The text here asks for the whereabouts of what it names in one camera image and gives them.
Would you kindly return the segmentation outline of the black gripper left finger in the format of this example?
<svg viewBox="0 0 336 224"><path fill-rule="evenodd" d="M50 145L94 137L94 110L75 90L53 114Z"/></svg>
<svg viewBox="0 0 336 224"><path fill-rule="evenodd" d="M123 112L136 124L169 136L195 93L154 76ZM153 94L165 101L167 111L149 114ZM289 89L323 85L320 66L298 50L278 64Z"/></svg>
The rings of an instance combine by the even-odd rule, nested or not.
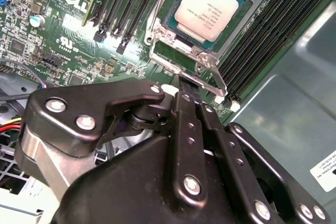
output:
<svg viewBox="0 0 336 224"><path fill-rule="evenodd" d="M36 91L28 98L15 159L59 200L83 174L156 136L170 139L167 180L177 205L207 202L202 125L193 84L175 94L151 81Z"/></svg>

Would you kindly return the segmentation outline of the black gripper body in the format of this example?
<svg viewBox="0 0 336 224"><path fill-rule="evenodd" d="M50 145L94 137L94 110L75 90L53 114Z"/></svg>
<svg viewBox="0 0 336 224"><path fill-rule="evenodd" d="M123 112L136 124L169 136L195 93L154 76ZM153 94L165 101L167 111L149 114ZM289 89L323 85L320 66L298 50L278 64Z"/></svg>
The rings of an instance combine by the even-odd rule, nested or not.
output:
<svg viewBox="0 0 336 224"><path fill-rule="evenodd" d="M205 154L208 199L180 208L167 180L170 139L147 139L81 175L65 192L53 223L245 223L215 158Z"/></svg>

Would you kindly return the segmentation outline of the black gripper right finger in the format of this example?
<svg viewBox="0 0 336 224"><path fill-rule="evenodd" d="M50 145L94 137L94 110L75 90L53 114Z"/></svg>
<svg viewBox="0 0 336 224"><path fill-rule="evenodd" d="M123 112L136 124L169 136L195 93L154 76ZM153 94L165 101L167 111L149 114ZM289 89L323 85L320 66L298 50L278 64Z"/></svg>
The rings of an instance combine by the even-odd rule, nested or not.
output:
<svg viewBox="0 0 336 224"><path fill-rule="evenodd" d="M240 124L222 125L191 86L202 123L208 204L195 223L330 223L328 212Z"/></svg>

